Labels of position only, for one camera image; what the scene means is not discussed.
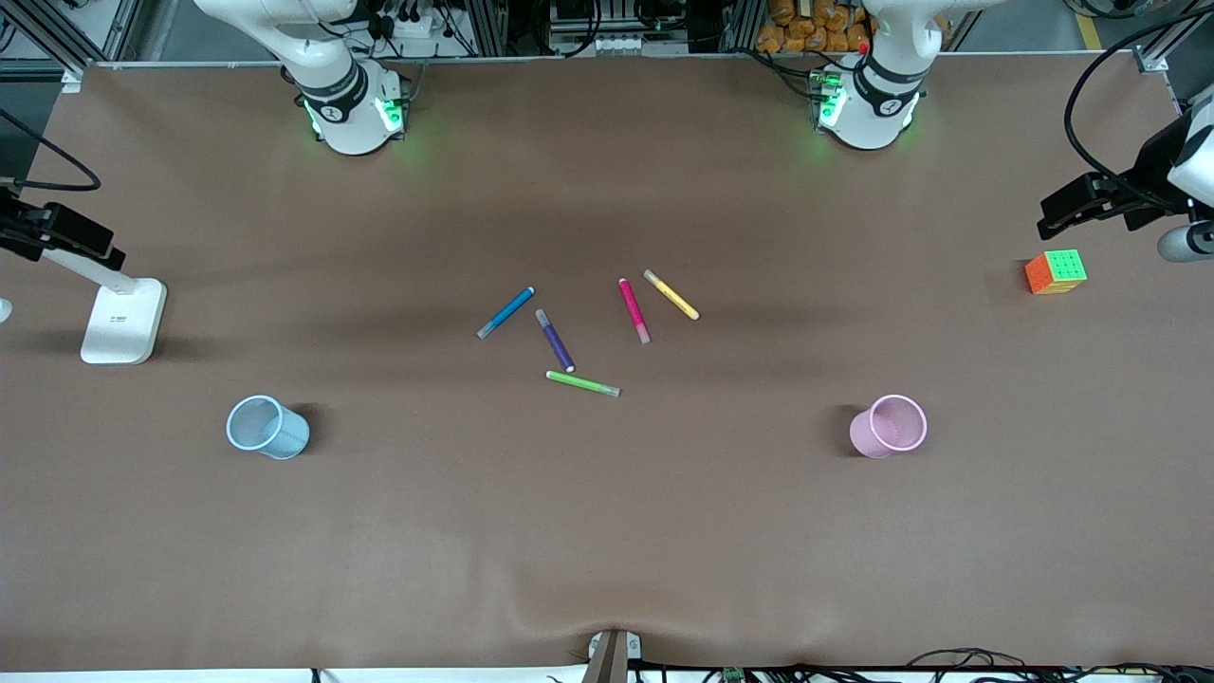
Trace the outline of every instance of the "green cube face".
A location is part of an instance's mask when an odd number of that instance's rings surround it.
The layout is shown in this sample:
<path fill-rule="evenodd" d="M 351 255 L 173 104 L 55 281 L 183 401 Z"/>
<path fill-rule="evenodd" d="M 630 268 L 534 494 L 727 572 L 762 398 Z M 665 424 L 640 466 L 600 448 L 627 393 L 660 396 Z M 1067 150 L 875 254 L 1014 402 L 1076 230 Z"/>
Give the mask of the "green cube face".
<path fill-rule="evenodd" d="M 1083 269 L 1083 260 L 1079 258 L 1079 251 L 1076 249 L 1045 251 L 1045 261 L 1050 263 L 1054 281 L 1088 279 L 1088 272 Z"/>

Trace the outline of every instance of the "marker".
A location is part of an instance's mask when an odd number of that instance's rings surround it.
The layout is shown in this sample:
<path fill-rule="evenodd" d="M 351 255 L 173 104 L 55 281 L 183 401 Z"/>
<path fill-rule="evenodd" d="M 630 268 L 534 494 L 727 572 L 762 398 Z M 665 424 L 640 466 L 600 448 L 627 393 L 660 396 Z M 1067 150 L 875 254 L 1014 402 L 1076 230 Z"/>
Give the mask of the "marker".
<path fill-rule="evenodd" d="M 556 334 L 556 328 L 549 321 L 548 314 L 544 313 L 544 308 L 535 308 L 535 319 L 539 320 L 540 329 L 544 330 L 544 336 L 548 337 L 548 346 L 552 348 L 552 353 L 556 354 L 556 360 L 561 363 L 561 368 L 565 372 L 573 372 L 573 359 L 569 358 L 569 353 L 565 351 L 565 345 L 561 343 L 561 336 Z"/>
<path fill-rule="evenodd" d="M 645 279 L 648 279 L 651 284 L 657 286 L 658 291 L 662 291 L 663 296 L 670 298 L 671 303 L 679 306 L 680 311 L 687 313 L 687 317 L 691 319 L 699 319 L 699 311 L 693 308 L 692 304 L 687 302 L 687 298 L 680 296 L 679 292 L 671 289 L 669 284 L 662 281 L 660 277 L 653 274 L 652 269 L 645 271 Z"/>
<path fill-rule="evenodd" d="M 578 389 L 585 389 L 586 392 L 595 392 L 597 394 L 606 394 L 612 399 L 619 399 L 619 387 L 608 387 L 607 385 L 582 380 L 580 377 L 573 377 L 572 375 L 565 375 L 563 372 L 556 372 L 555 370 L 548 371 L 544 377 L 548 377 L 552 382 L 560 382 L 561 385 L 568 385 L 569 387 L 577 387 Z"/>
<path fill-rule="evenodd" d="M 645 326 L 645 315 L 641 314 L 641 306 L 636 304 L 636 296 L 632 295 L 632 285 L 623 277 L 619 278 L 619 292 L 624 295 L 624 303 L 628 304 L 628 314 L 632 315 L 632 324 L 636 325 L 636 335 L 641 337 L 641 345 L 648 345 L 649 329 Z"/>
<path fill-rule="evenodd" d="M 534 295 L 535 295 L 534 286 L 528 286 L 527 289 L 520 291 L 518 295 L 511 298 L 510 302 L 506 303 L 504 308 L 498 311 L 498 314 L 493 315 L 493 319 L 484 323 L 484 326 L 482 326 L 481 331 L 477 331 L 476 335 L 480 336 L 481 338 L 488 336 L 490 331 L 497 329 L 499 324 L 506 321 L 506 318 L 515 314 L 515 311 L 523 307 L 523 303 L 526 303 L 527 300 Z"/>

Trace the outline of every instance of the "orange cube face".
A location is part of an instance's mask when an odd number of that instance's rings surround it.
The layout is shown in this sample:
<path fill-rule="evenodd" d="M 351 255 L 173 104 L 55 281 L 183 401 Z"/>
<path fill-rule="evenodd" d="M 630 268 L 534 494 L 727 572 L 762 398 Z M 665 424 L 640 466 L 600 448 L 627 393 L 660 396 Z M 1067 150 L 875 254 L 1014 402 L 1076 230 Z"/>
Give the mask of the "orange cube face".
<path fill-rule="evenodd" d="M 1028 290 L 1033 294 L 1040 292 L 1054 283 L 1054 273 L 1050 272 L 1050 263 L 1045 260 L 1045 254 L 1037 256 L 1025 264 L 1025 274 L 1028 275 Z"/>

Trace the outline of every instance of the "purple marker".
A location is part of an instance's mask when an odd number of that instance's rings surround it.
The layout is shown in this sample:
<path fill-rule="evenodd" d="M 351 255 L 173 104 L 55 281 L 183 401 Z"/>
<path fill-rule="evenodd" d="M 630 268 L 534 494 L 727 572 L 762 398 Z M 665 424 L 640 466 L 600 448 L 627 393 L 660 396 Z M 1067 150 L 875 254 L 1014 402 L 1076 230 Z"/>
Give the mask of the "purple marker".
<path fill-rule="evenodd" d="M 556 328 L 549 321 L 548 315 L 544 314 L 544 308 L 535 308 L 535 319 L 539 320 L 540 328 L 544 329 L 544 336 L 548 337 L 548 346 L 552 348 L 552 353 L 556 354 L 556 360 L 561 362 L 561 368 L 565 372 L 573 372 L 573 359 L 569 358 L 569 353 L 565 351 L 565 345 L 561 343 L 561 337 L 556 334 Z"/>

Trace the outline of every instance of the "green led light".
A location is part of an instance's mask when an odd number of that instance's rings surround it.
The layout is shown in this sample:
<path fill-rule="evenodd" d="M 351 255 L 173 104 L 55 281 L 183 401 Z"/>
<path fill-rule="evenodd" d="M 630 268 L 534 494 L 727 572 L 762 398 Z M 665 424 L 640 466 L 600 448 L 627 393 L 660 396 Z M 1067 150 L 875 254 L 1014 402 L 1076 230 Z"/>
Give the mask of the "green led light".
<path fill-rule="evenodd" d="M 375 108 L 379 109 L 380 118 L 384 119 L 384 127 L 396 131 L 401 130 L 401 104 L 395 99 L 375 98 Z"/>
<path fill-rule="evenodd" d="M 843 110 L 843 106 L 847 103 L 847 90 L 839 86 L 830 97 L 827 97 L 822 102 L 822 115 L 819 123 L 826 126 L 832 126 L 839 121 L 839 112 Z"/>

